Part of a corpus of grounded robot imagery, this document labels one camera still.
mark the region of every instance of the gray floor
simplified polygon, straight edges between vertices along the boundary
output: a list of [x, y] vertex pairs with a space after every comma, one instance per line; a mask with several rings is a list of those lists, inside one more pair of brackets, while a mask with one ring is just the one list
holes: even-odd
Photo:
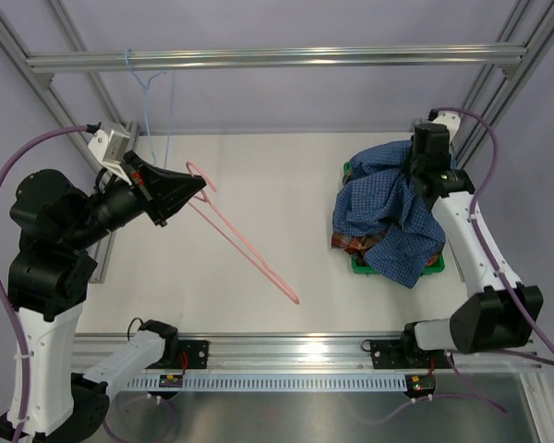
[[[185, 393], [173, 399], [178, 413], [166, 442], [174, 443], [367, 443], [539, 441], [518, 378], [473, 376], [473, 382], [509, 411], [507, 416], [474, 400], [437, 400], [411, 405], [384, 425], [377, 421], [407, 399], [401, 393]], [[439, 376], [438, 393], [465, 391], [455, 377]], [[154, 401], [123, 403], [122, 393], [109, 412], [116, 434], [131, 442], [160, 437], [169, 413]], [[102, 429], [90, 443], [112, 441]]]

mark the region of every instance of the clothing pile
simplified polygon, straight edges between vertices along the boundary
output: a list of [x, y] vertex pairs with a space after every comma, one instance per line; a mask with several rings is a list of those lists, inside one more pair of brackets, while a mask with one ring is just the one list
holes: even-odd
[[434, 263], [445, 233], [402, 174], [410, 140], [363, 150], [350, 161], [332, 214], [333, 247], [408, 288]]

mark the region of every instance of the blue cloth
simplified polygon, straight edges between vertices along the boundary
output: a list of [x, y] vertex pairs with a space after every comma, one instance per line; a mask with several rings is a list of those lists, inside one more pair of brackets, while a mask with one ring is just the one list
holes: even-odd
[[332, 214], [336, 233], [364, 236], [388, 229], [364, 260], [408, 288], [445, 244], [443, 229], [402, 174], [410, 149], [410, 140], [393, 141], [356, 154], [351, 159], [353, 180], [339, 192]]

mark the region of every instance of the pink hanger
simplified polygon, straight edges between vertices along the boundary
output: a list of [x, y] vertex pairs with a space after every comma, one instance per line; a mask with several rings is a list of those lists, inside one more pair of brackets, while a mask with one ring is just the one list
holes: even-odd
[[[203, 172], [201, 171], [201, 168], [199, 168], [194, 162], [187, 162], [187, 169], [188, 172], [191, 174], [191, 176], [195, 176], [193, 174], [193, 169], [195, 169], [205, 180], [205, 182], [208, 184], [208, 186], [211, 188], [213, 192], [217, 191], [217, 187], [213, 184], [211, 179]], [[289, 285], [275, 272], [271, 267], [267, 264], [265, 259], [262, 257], [262, 255], [247, 241], [244, 236], [240, 232], [236, 230], [236, 228], [230, 223], [228, 219], [220, 212], [220, 210], [213, 204], [213, 202], [210, 200], [209, 196], [207, 195], [207, 192], [205, 192], [204, 189], [201, 189], [199, 191], [202, 195], [202, 197], [199, 196], [193, 196], [199, 201], [202, 201], [204, 203], [207, 203], [210, 205], [210, 207], [213, 209], [213, 211], [218, 214], [218, 217], [220, 217], [223, 222], [230, 228], [230, 230], [242, 241], [242, 243], [245, 244], [245, 246], [248, 248], [250, 252], [254, 254], [254, 256], [260, 261], [262, 264], [262, 267], [259, 263], [257, 263], [247, 252], [242, 249], [239, 245], [237, 245], [234, 240], [232, 240], [230, 237], [228, 237], [222, 229], [218, 225], [216, 225], [213, 221], [210, 220], [210, 218], [205, 215], [199, 208], [197, 208], [193, 203], [190, 201], [188, 202], [188, 205], [193, 208], [207, 223], [209, 223], [218, 233], [222, 235], [223, 238], [225, 238], [230, 244], [235, 247], [238, 251], [240, 251], [240, 254], [242, 254], [255, 268], [257, 268], [262, 274], [267, 277], [267, 279], [273, 283], [277, 288], [287, 296], [292, 302], [294, 302], [296, 305], [299, 305], [299, 298], [297, 298], [297, 294], [295, 294], [294, 290], [289, 287]]]

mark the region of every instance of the green tray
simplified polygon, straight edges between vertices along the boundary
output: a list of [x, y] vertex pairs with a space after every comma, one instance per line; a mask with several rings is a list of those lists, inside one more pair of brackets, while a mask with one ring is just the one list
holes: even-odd
[[[347, 162], [343, 165], [343, 171], [347, 172], [351, 168], [351, 163]], [[379, 272], [377, 272], [375, 269], [370, 268], [369, 266], [359, 266], [357, 265], [357, 260], [354, 258], [351, 258], [351, 267], [353, 268], [353, 272], [355, 274], [373, 274], [373, 275], [379, 275]], [[440, 254], [439, 259], [433, 263], [431, 266], [427, 266], [423, 269], [423, 273], [421, 275], [431, 275], [431, 274], [437, 274], [439, 272], [442, 272], [445, 269], [445, 260], [443, 259], [443, 254]]]

